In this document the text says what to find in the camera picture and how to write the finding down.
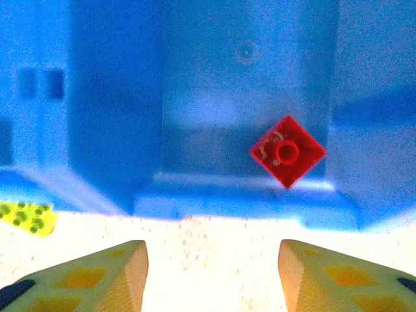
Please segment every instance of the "blue block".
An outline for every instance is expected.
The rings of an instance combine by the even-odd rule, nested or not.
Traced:
[[[4,2],[0,168],[24,181],[0,199],[342,230],[416,210],[414,2]],[[328,151],[289,191],[249,155],[287,114]]]

